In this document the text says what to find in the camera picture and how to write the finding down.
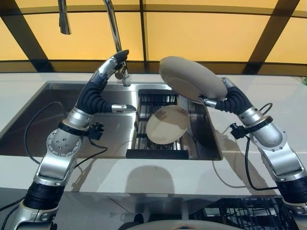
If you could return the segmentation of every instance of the silver robot arm segment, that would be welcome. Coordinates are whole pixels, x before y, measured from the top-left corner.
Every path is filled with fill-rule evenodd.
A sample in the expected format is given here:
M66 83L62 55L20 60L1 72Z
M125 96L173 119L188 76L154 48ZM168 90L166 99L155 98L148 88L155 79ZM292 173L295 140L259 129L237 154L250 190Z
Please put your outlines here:
M127 50L118 52L98 68L83 88L67 118L60 121L58 129L50 133L47 138L47 153L8 229L57 229L53 219L76 165L76 153L82 144L83 136L94 135L100 138L102 134L101 127L95 130L89 127L94 114L135 111L132 105L111 104L100 96L107 80L121 68L121 63L127 59L128 53Z
M289 147L286 131L277 127L270 116L255 108L243 92L229 79L223 78L227 99L216 101L199 97L205 105L236 114L243 126L231 125L236 139L249 134L261 152L261 158L283 196L284 203L296 214L307 215L307 171Z

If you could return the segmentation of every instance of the black dish rack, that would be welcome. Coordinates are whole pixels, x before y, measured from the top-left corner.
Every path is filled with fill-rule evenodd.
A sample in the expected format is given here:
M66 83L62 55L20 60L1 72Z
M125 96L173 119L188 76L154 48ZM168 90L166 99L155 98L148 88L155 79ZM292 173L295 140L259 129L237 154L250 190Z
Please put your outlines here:
M189 219L206 220L245 230L297 230L281 198L224 198Z
M134 123L135 131L131 149L127 150L129 159L172 159L187 160L189 153L183 150L182 138L166 145L155 144L146 134L146 125L157 110L168 105L177 105L178 95L171 90L139 90L139 103Z

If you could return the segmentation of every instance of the sink basin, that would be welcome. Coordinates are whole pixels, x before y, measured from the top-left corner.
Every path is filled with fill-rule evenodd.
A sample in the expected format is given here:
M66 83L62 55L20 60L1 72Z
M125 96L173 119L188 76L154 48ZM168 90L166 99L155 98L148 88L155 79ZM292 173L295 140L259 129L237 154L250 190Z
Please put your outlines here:
M47 82L8 124L5 129L6 132L4 130L0 133L0 154L26 156L23 135L26 125L34 114L54 101L63 103L65 112L69 112L75 105L84 84L85 82ZM115 104L132 104L139 108L139 92L143 90L150 90L153 95L155 95L155 92L173 93L164 84L137 84L130 87L108 84L102 92L102 97ZM190 127L180 139L180 149L187 153L185 159L221 160L221 152L216 144L214 128L207 109L178 95L176 95L176 102L190 114ZM96 114L94 116L92 123L99 121L104 125L103 135L96 143L108 147L108 151L96 156L97 158L126 158L127 150L135 148L136 129L138 130L136 128L136 119L139 114L141 114L141 111L132 114ZM27 136L28 147L33 156L43 157L45 155L47 136L57 128L57 124L62 118L62 110L56 104L43 111L35 119ZM99 149L91 146L89 141L84 139L78 152L78 157L86 158L97 152L99 152ZM151 157L145 157L144 155L144 158L163 159L161 156L155 157L154 155Z

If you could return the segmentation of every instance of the chrome faucet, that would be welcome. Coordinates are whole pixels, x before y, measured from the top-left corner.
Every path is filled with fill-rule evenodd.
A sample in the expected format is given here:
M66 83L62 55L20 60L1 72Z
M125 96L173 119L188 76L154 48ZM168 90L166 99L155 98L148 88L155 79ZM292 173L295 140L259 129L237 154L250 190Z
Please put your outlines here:
M103 1L106 6L107 14L109 16L116 51L117 52L122 51L112 1L111 0L103 0ZM70 35L71 30L67 17L66 0L58 0L58 4L59 4L59 26L61 33L65 35ZM115 73L115 77L119 80L122 80L124 86L130 86L130 83L128 82L129 74L126 62L123 62L123 67Z
M71 29L67 17L66 0L58 0L59 5L59 27L62 34L70 35Z
M112 1L111 0L103 0L103 1L105 3L106 11L109 16L116 51L117 52L122 51ZM119 80L122 80L124 86L130 86L130 84L128 83L129 74L126 62L123 62L123 67L115 73L115 77Z

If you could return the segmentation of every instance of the white plate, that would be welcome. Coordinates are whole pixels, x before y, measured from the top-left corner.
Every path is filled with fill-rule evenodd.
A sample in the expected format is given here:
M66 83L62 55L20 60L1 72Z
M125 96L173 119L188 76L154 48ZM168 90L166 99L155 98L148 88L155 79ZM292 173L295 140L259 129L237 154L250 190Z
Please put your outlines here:
M196 103L200 103L199 96L222 100L227 95L222 79L195 61L165 57L160 61L159 72L172 90Z
M189 125L188 112L177 105L159 109L148 120L146 133L153 143L165 145L179 139Z
M195 230L240 230L225 224L204 220L160 220L140 224L128 230L177 230L182 227Z

